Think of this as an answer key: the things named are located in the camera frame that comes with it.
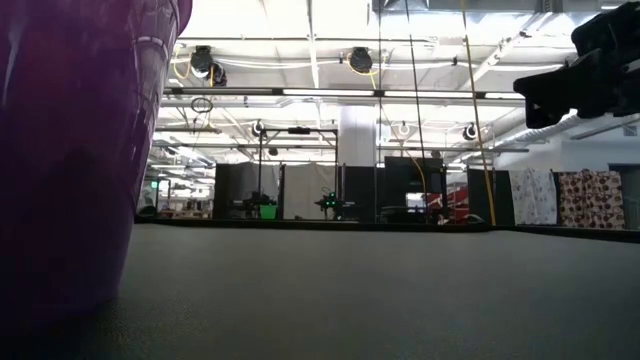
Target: patterned fabric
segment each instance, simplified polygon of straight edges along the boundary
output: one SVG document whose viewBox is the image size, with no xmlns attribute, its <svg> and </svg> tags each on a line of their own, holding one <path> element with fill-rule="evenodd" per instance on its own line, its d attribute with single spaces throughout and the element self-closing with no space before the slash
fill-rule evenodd
<svg viewBox="0 0 640 360">
<path fill-rule="evenodd" d="M 556 225 L 556 184 L 550 171 L 509 171 L 516 225 Z"/>
<path fill-rule="evenodd" d="M 624 229 L 622 180 L 614 171 L 560 174 L 560 221 L 564 226 Z"/>
</svg>

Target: metal frame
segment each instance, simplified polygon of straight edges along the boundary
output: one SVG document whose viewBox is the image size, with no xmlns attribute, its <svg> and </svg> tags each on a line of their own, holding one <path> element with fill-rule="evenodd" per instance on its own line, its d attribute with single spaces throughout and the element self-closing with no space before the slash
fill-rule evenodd
<svg viewBox="0 0 640 360">
<path fill-rule="evenodd" d="M 476 99 L 480 106 L 505 106 L 505 107 L 524 107 L 525 100 L 523 98 L 496 98 L 489 97 L 487 94 L 505 94 L 519 95 L 515 93 L 505 93 L 501 91 L 478 91 Z M 274 108 L 285 107 L 296 102 L 316 103 L 318 99 L 322 99 L 325 103 L 338 102 L 345 104 L 362 104 L 378 103 L 382 98 L 385 104 L 408 103 L 415 104 L 416 92 L 414 90 L 372 90 L 372 89 L 308 89 L 308 88 L 264 88 L 264 87 L 218 87 L 218 88 L 202 88 L 202 87 L 166 87 L 163 90 L 165 98 L 160 103 L 161 107 L 187 107 L 190 106 L 192 99 L 180 99 L 182 96 L 243 96 L 244 99 L 224 100 L 214 99 L 212 103 L 216 108 L 224 107 L 243 107 L 243 108 Z M 470 91 L 419 91 L 418 99 L 423 105 L 466 105 L 471 106 L 473 98 Z M 168 96 L 178 97 L 178 99 L 167 98 Z M 252 101 L 250 96 L 274 96 L 279 97 L 282 101 Z"/>
<path fill-rule="evenodd" d="M 334 134 L 336 137 L 336 145 L 335 146 L 328 146 L 330 149 L 334 149 L 335 150 L 335 184 L 334 184 L 334 190 L 337 192 L 338 191 L 338 130 L 337 129 L 308 129 L 308 128 L 304 128 L 305 130 L 309 130 L 310 132 L 316 132 L 320 135 L 322 135 L 323 133 L 331 133 Z M 288 149 L 288 148 L 299 148 L 296 146 L 290 147 L 290 146 L 282 146 L 282 145 L 268 145 L 269 142 L 271 142 L 271 140 L 273 140 L 275 137 L 278 136 L 278 134 L 282 133 L 284 130 L 283 129 L 266 129 L 263 128 L 260 130 L 260 141 L 259 141 L 259 146 L 258 146 L 258 193 L 260 195 L 262 195 L 262 153 L 265 149 L 265 146 L 267 146 L 268 149 Z M 264 135 L 267 135 L 267 133 L 276 133 L 272 138 L 270 138 L 269 140 L 267 140 L 267 144 L 264 145 L 263 141 L 264 141 Z"/>
<path fill-rule="evenodd" d="M 272 129 L 270 131 L 284 131 L 283 129 Z M 337 130 L 323 130 L 323 132 L 333 132 Z M 332 145 L 272 145 L 267 141 L 266 144 L 192 144 L 192 143 L 184 143 L 184 144 L 162 144 L 162 143 L 153 143 L 153 147 L 158 148 L 166 148 L 166 147 L 176 147 L 176 146 L 184 146 L 195 149 L 302 149 L 302 150 L 333 150 L 335 146 Z M 382 151 L 420 151 L 421 148 L 419 146 L 378 146 L 376 150 Z M 479 151 L 478 148 L 475 147 L 429 147 L 426 146 L 424 148 L 425 151 L 446 151 L 452 153 L 465 153 L 465 152 L 475 152 Z M 528 153 L 529 149 L 509 149 L 509 148 L 494 148 L 494 149 L 484 149 L 485 153 Z"/>
</svg>

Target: white ceiling beam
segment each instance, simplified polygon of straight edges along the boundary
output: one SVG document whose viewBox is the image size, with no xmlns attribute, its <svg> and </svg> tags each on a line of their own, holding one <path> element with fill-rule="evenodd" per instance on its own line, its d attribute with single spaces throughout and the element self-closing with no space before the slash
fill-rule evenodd
<svg viewBox="0 0 640 360">
<path fill-rule="evenodd" d="M 531 16 L 522 26 L 520 31 L 512 37 L 502 39 L 495 51 L 485 58 L 480 66 L 473 72 L 473 80 L 477 83 L 486 73 L 497 65 L 511 50 L 513 50 L 522 40 L 531 35 L 531 32 L 538 31 L 556 15 L 552 13 L 537 13 Z M 457 90 L 471 89 L 471 79 L 467 79 Z"/>
<path fill-rule="evenodd" d="M 311 76 L 313 86 L 320 88 L 320 69 L 318 68 L 318 55 L 316 51 L 316 34 L 313 28 L 313 0 L 307 0 L 307 17 L 309 19 L 309 57 L 311 58 Z"/>
<path fill-rule="evenodd" d="M 231 115 L 227 109 L 224 108 L 218 108 L 217 109 L 218 112 L 220 113 L 220 115 L 222 115 L 223 118 L 225 118 L 225 120 L 227 120 L 230 124 L 233 124 L 236 129 L 238 129 L 238 131 L 240 132 L 240 135 L 248 142 L 248 143 L 255 143 L 255 139 L 251 136 L 251 134 L 249 134 L 247 132 L 247 130 L 245 130 L 240 123 L 238 122 L 238 120 L 236 120 L 233 115 Z"/>
<path fill-rule="evenodd" d="M 262 6 L 262 12 L 264 13 L 264 21 L 269 26 L 269 35 L 273 35 L 271 31 L 271 22 L 269 21 L 269 13 L 267 11 L 267 5 L 264 3 L 264 0 L 260 0 L 260 5 Z M 282 57 L 280 56 L 280 51 L 278 50 L 278 45 L 274 44 L 274 49 L 276 53 L 276 57 L 278 58 L 278 63 L 282 62 Z M 288 86 L 287 83 L 287 75 L 285 74 L 283 69 L 280 69 L 280 77 L 282 78 L 282 83 L 284 86 Z"/>
</svg>

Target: gray floor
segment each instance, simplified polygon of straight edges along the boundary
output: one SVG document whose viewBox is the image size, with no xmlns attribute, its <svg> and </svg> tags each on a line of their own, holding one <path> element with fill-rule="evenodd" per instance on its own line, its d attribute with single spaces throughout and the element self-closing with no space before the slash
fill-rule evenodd
<svg viewBox="0 0 640 360">
<path fill-rule="evenodd" d="M 77 359 L 638 359 L 639 308 L 640 245 L 143 225 L 120 298 L 38 347 Z"/>
</svg>

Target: purple plastic container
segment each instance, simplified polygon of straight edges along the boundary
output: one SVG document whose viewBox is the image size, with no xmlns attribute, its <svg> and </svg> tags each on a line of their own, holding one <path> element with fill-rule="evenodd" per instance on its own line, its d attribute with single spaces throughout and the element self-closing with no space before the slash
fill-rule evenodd
<svg viewBox="0 0 640 360">
<path fill-rule="evenodd" d="M 191 0 L 0 7 L 0 333 L 116 296 Z"/>
</svg>

